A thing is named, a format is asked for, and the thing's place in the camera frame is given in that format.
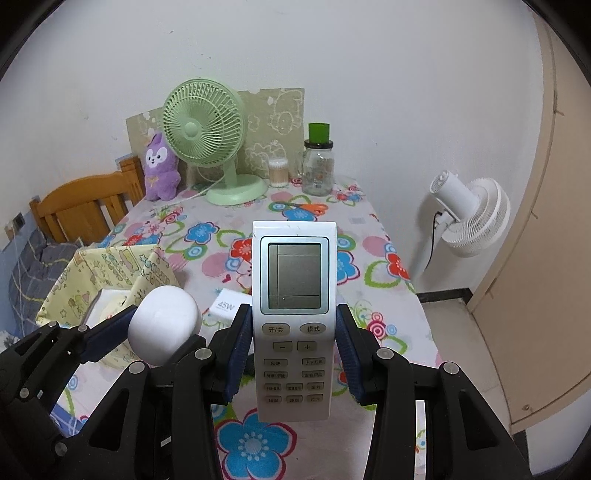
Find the purple plush toy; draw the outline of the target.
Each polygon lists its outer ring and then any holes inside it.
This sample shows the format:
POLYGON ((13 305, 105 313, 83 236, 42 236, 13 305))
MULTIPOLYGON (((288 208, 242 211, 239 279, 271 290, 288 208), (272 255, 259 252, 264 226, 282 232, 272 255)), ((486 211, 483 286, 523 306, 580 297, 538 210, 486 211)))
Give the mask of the purple plush toy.
POLYGON ((178 158, 162 132, 157 131, 144 155, 145 197, 149 201, 173 199, 180 183, 178 158))

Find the white 45W charger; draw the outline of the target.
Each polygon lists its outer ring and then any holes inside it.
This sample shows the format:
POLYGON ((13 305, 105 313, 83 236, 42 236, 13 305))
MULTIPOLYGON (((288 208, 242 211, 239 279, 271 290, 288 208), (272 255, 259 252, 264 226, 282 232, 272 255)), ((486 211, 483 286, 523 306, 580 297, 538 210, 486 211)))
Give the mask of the white 45W charger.
POLYGON ((207 327, 225 328, 231 325, 242 304, 252 305, 252 296, 235 290, 221 289, 202 320, 207 327))

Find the floral tablecloth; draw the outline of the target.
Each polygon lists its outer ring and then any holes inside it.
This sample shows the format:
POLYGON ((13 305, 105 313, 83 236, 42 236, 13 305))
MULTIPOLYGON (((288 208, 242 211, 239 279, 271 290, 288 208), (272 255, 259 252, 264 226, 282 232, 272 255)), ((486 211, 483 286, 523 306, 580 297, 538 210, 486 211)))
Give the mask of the floral tablecloth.
POLYGON ((36 320, 71 327, 111 293, 107 317, 163 284, 179 284, 211 337, 259 298, 254 343, 273 350, 263 377, 242 376, 233 400, 212 407, 221 471, 228 479, 359 479, 369 455, 374 406, 356 403, 327 322, 301 317, 318 305, 322 271, 363 330, 409 361, 432 366, 438 350, 410 276, 355 182, 317 198, 293 185, 240 206, 180 194, 138 204, 102 242, 64 266, 36 320))

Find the yellow fabric storage box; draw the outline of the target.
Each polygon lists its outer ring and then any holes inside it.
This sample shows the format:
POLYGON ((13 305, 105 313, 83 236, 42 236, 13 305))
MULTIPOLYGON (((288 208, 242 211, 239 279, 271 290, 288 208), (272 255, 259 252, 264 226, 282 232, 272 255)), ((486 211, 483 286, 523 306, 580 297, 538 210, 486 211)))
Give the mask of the yellow fabric storage box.
POLYGON ((153 289, 178 284, 163 251, 155 245, 81 248, 62 271, 38 311, 41 327, 81 325, 99 294, 117 290, 123 310, 138 305, 153 289))

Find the orange handled scissors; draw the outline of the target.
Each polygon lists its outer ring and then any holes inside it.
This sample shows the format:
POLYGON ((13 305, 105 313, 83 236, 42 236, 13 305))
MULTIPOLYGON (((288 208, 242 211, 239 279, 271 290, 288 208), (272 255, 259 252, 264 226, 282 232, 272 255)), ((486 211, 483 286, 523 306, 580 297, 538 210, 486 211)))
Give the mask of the orange handled scissors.
POLYGON ((286 202, 286 205, 290 206, 290 207, 298 208, 301 210, 306 210, 315 216, 322 216, 325 214, 325 211, 328 210, 328 206, 325 204, 315 204, 315 203, 296 204, 296 203, 287 203, 286 202))

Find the green desk fan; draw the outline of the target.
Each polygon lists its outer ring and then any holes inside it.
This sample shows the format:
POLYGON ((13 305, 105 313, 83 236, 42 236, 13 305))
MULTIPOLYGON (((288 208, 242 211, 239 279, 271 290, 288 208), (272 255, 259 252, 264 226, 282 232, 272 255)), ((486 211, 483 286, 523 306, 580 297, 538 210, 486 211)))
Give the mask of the green desk fan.
POLYGON ((197 167, 221 167, 222 178, 205 192, 217 206, 233 206, 266 194, 267 184, 254 174, 236 171, 245 142, 245 105, 238 92, 211 79, 191 79, 166 98, 161 130, 176 156, 197 167))

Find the beige door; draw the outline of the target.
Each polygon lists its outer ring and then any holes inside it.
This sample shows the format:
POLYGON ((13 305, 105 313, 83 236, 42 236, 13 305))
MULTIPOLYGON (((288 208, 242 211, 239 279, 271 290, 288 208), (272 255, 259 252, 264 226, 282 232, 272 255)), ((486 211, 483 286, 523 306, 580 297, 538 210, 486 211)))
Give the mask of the beige door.
POLYGON ((469 303, 512 433, 590 388, 590 85, 548 24, 535 23, 544 79, 536 156, 499 258, 469 303))

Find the grey plaid bedding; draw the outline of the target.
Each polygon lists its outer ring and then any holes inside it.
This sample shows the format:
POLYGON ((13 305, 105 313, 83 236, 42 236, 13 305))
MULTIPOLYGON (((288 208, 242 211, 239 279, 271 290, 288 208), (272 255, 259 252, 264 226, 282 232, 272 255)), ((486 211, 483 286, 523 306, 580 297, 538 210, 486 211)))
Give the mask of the grey plaid bedding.
POLYGON ((14 336, 22 338, 36 329, 37 313, 78 248, 76 243, 56 243, 39 229, 24 242, 8 283, 14 336))

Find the glass jar green lid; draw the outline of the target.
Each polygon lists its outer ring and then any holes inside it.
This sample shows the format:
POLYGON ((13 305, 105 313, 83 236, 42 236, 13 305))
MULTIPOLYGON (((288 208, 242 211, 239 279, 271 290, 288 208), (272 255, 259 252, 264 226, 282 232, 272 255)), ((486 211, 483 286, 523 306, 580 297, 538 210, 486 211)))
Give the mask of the glass jar green lid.
POLYGON ((304 140, 301 162, 301 189, 307 195, 322 197, 332 193, 335 156, 330 131, 328 123, 308 124, 308 139, 304 140))

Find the white standing fan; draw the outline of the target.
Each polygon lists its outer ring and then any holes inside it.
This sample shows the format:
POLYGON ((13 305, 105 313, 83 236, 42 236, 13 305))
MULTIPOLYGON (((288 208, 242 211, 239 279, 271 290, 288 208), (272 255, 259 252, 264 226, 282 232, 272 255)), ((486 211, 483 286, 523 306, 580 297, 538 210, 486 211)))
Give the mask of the white standing fan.
POLYGON ((464 183, 449 170, 432 181, 429 192, 439 204, 431 233, 413 260, 409 273, 418 279, 429 267, 436 248, 445 243, 460 258, 471 258, 491 247, 507 229, 510 199, 493 178, 464 183))

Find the cotton swab container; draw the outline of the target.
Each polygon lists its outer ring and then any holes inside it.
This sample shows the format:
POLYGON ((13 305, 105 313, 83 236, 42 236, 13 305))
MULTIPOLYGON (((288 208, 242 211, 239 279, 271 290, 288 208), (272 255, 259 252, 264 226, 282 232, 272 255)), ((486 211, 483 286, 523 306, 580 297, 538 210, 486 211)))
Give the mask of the cotton swab container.
POLYGON ((290 183, 290 168, 287 158, 272 158, 267 161, 270 186, 280 188, 290 183))

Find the cream round bunny mirror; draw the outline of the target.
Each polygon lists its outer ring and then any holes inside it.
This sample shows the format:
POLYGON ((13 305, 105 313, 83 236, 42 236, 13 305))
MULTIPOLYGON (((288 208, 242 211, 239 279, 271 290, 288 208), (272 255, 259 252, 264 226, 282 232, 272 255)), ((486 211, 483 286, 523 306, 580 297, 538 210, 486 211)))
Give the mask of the cream round bunny mirror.
POLYGON ((201 327, 193 297, 180 287, 165 285, 150 291, 129 323, 127 337, 133 352, 151 366, 162 366, 201 327))

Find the wooden chair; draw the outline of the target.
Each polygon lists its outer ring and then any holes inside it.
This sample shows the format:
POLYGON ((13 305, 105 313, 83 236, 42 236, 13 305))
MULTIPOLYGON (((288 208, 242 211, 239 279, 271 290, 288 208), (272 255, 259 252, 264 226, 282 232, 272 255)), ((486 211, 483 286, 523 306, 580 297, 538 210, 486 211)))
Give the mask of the wooden chair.
POLYGON ((58 243, 99 242, 145 195, 141 161, 128 156, 109 174, 67 182, 45 198, 29 202, 37 227, 58 243))

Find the white remote control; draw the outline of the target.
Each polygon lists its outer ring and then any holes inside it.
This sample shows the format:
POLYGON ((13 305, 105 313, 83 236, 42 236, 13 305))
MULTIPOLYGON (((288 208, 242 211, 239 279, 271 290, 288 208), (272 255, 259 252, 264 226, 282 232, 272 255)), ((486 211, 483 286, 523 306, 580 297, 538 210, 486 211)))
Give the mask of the white remote control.
POLYGON ((337 310, 337 225, 252 224, 252 329, 259 420, 329 418, 337 310))

